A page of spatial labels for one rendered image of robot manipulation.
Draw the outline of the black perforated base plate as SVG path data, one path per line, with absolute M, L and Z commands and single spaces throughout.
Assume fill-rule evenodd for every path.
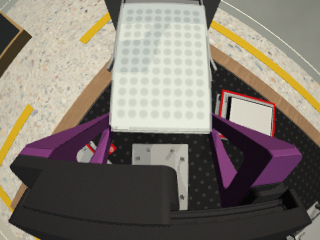
M 217 68 L 212 73 L 212 113 L 217 94 L 222 89 L 270 102 L 257 90 L 213 60 Z M 110 112 L 111 82 L 91 105 L 78 125 Z M 308 210 L 316 201 L 320 204 L 320 147 L 287 115 L 275 106 L 274 137 L 293 144 L 302 159 L 282 181 L 285 188 L 295 189 Z M 243 152 L 229 140 L 221 139 L 236 171 L 243 161 Z M 115 132 L 112 144 L 116 147 L 108 159 L 112 164 L 132 165 L 132 144 L 188 144 L 188 210 L 222 208 L 218 183 L 207 134 Z

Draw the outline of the white microplate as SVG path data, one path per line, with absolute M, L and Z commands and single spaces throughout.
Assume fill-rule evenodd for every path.
M 210 134 L 204 5 L 122 3 L 109 125 L 115 132 Z

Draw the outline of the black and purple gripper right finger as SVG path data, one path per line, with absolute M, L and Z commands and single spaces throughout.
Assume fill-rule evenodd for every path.
M 218 132 L 243 152 L 244 161 L 238 172 Z M 208 138 L 222 207 L 236 206 L 255 186 L 282 182 L 302 159 L 295 145 L 214 113 Z

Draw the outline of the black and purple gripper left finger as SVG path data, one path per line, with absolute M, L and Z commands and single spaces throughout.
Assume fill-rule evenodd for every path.
M 107 164 L 114 132 L 109 125 L 109 114 L 29 143 L 19 154 L 78 162 L 77 153 L 102 133 L 89 163 Z

